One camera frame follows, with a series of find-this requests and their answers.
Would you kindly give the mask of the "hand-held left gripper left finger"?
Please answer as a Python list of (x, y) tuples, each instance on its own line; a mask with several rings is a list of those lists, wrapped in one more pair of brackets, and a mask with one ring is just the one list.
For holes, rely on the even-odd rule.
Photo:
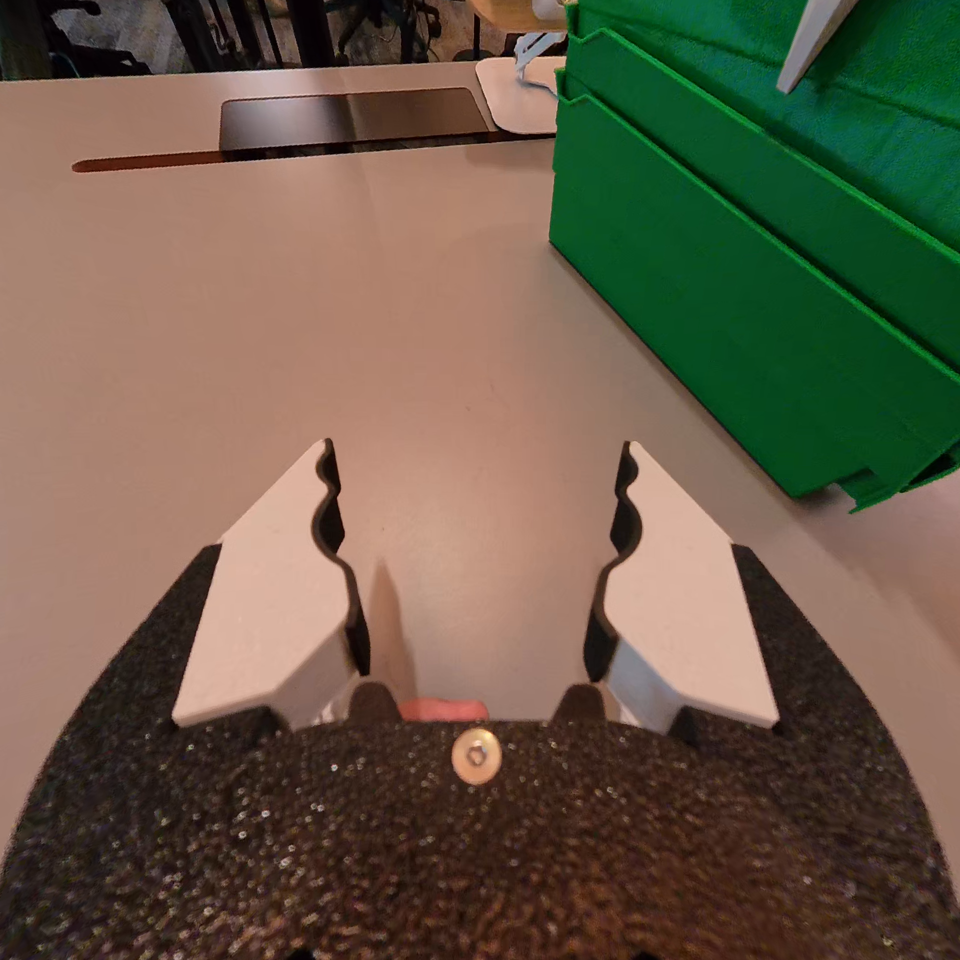
[(332, 439), (313, 444), (222, 535), (172, 709), (182, 729), (267, 709), (289, 729), (346, 719), (371, 670)]

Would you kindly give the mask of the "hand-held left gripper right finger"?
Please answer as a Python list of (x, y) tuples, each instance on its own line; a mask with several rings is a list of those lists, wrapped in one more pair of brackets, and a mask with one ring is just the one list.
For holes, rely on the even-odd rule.
[(770, 731), (780, 721), (726, 532), (635, 440), (621, 447), (582, 647), (612, 719), (665, 735), (690, 709)]

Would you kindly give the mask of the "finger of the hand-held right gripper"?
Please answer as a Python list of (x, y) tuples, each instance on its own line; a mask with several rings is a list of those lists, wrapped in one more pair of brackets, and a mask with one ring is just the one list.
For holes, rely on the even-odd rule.
[(776, 81), (780, 93), (790, 94), (810, 69), (858, 1), (807, 1), (791, 46)]

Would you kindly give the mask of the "person's left hand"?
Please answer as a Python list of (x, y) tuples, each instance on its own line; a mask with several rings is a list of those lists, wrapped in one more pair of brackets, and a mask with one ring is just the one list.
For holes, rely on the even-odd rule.
[(478, 723), (490, 716), (486, 704), (478, 700), (416, 698), (401, 702), (398, 709), (407, 722)]

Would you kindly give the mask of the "white sign bracket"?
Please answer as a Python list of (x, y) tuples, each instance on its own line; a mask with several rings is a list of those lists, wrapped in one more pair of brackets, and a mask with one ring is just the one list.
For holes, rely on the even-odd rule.
[(555, 85), (551, 85), (548, 81), (526, 78), (526, 70), (536, 58), (545, 55), (548, 49), (566, 38), (565, 30), (530, 31), (519, 36), (513, 48), (514, 76), (517, 82), (523, 87), (546, 90), (557, 99)]

